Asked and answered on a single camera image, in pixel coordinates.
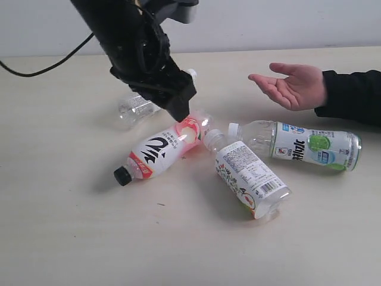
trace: white wall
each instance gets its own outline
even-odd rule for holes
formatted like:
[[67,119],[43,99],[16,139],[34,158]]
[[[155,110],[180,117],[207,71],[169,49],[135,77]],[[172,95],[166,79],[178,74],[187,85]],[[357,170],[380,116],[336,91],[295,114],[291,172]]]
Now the white wall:
[[[192,24],[163,24],[173,52],[380,45],[380,27],[380,0],[200,0]],[[0,57],[64,55],[88,34],[69,0],[0,0]]]

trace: bottle cap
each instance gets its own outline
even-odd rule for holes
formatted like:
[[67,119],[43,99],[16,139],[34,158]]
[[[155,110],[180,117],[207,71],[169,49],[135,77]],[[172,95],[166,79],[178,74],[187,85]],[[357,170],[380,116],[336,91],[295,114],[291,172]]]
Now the bottle cap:
[[193,81],[196,81],[197,72],[194,69],[189,69],[186,72],[189,73],[192,76],[192,80]]
[[218,129],[213,129],[213,130],[210,130],[204,137],[204,145],[209,148],[209,144],[212,142],[212,140],[219,136],[219,135],[224,135],[224,133],[222,133],[222,131],[218,130]]
[[229,130],[227,131],[227,134],[231,137],[237,138],[238,129],[239,124],[231,122],[231,124],[229,124]]
[[114,177],[121,186],[125,186],[132,181],[129,171],[123,166],[114,171]]

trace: black sleeve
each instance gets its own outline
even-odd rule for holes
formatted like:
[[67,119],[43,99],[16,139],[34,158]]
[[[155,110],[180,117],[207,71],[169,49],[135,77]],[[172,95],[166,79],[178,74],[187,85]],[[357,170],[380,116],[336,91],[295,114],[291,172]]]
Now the black sleeve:
[[381,126],[381,72],[323,72],[327,103],[315,108],[319,117],[335,117]]

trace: plastic bottle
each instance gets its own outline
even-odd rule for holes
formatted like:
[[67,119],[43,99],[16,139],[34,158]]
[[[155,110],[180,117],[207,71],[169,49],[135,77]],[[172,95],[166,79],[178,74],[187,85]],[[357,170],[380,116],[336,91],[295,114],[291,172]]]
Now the plastic bottle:
[[229,125],[229,135],[259,156],[306,161],[335,170],[352,171],[361,154],[359,136],[344,131],[305,129],[281,122],[254,121]]
[[213,129],[204,145],[216,155],[216,171],[237,198],[250,209],[254,219],[278,212],[291,190],[263,163],[245,143],[229,140]]
[[[196,71],[187,70],[192,76],[193,81],[196,79]],[[145,100],[141,95],[131,92],[122,97],[118,102],[119,117],[123,122],[126,130],[130,130],[143,120],[151,117],[161,108],[153,102]]]
[[213,122],[204,111],[192,111],[181,123],[141,141],[125,164],[114,172],[120,185],[134,179],[151,179],[167,170],[178,158],[199,145]]

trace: white bottle cap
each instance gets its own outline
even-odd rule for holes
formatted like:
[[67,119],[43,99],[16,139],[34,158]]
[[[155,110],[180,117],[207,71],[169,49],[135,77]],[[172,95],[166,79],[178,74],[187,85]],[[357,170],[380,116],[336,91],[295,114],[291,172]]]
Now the white bottle cap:
[[229,130],[227,134],[231,137],[237,138],[238,129],[239,129],[239,124],[231,122],[231,124],[229,124]]
[[204,145],[209,148],[209,144],[212,142],[212,140],[219,136],[219,135],[224,135],[224,133],[222,133],[222,131],[218,130],[218,129],[213,129],[213,130],[210,130],[205,136],[204,136],[204,140],[203,140],[203,143]]
[[197,72],[194,69],[189,69],[186,72],[189,73],[192,76],[192,80],[193,81],[196,81]]

